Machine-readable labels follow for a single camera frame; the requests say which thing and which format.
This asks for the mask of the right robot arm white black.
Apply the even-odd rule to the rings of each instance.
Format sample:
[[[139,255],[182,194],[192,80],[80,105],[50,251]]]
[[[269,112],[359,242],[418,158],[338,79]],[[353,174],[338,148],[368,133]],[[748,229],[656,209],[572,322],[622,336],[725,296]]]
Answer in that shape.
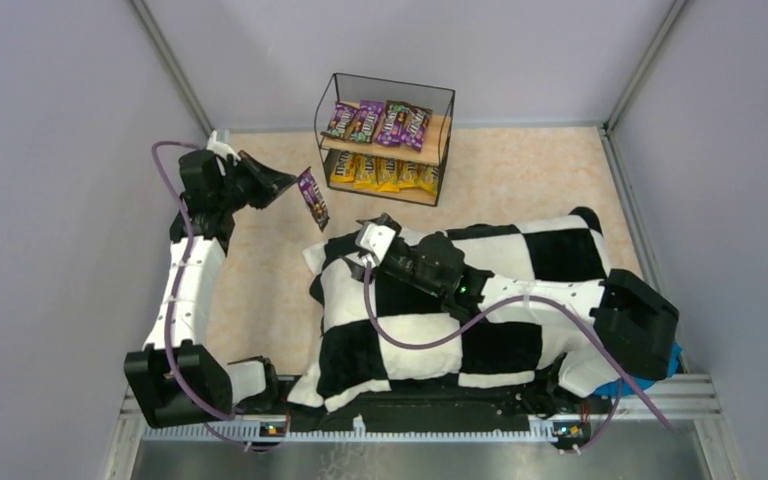
[[[558,385],[579,397],[672,376],[677,309],[565,238],[438,232],[412,245],[388,229],[363,231],[345,264],[362,285],[372,373],[494,388],[555,367]]]

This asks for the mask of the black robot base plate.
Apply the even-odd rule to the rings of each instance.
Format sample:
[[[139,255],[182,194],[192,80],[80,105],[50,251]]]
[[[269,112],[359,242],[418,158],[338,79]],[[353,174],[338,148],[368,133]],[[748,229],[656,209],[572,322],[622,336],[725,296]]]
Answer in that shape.
[[[266,392],[241,400],[232,411],[247,418],[276,417],[292,433],[491,433],[524,432],[541,420],[563,415],[574,423],[605,413],[608,401],[581,399],[540,379],[528,385],[460,388],[452,380],[398,381],[391,392],[362,393],[334,412],[289,402],[294,377],[281,378]]]

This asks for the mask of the purple brown candy bag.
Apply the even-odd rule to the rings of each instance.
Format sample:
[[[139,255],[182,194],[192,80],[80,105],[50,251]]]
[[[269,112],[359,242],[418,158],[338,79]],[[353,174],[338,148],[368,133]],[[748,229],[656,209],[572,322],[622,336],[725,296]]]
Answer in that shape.
[[[385,115],[374,138],[375,143],[385,147],[398,147],[401,145],[401,132],[410,114],[409,107],[410,105],[404,102],[387,102]]]

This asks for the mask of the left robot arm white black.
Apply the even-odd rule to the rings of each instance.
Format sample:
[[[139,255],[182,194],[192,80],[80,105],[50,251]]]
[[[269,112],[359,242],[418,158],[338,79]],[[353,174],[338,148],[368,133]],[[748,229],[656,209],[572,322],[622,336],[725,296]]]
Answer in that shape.
[[[235,229],[234,214],[264,209],[296,183],[244,152],[197,149],[178,160],[170,268],[151,332],[124,374],[154,429],[233,419],[243,399],[275,393],[264,357],[223,364],[207,346],[210,309]]]

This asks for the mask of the yellow candy bag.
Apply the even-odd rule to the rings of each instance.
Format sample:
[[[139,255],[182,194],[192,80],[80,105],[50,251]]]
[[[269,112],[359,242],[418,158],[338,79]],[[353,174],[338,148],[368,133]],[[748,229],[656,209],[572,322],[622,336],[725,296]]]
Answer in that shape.
[[[420,186],[418,166],[413,162],[400,161],[396,185],[399,190],[418,188]]]

